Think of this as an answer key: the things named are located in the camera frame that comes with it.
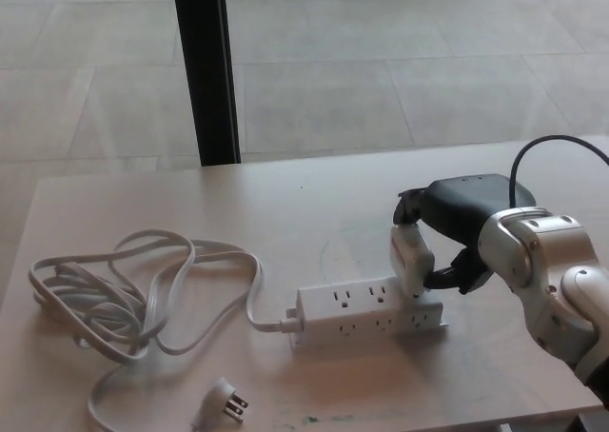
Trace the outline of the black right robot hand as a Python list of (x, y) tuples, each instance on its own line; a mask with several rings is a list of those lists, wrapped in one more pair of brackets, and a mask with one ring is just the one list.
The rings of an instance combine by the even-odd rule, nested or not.
[(449, 267), (423, 275), (425, 288), (457, 288), (467, 294), (488, 281), (491, 270), (481, 259), (478, 240), (486, 221), (508, 208), (508, 191), (507, 177), (483, 174), (440, 179), (428, 187), (399, 194), (394, 224), (414, 225), (422, 221), (464, 246)]

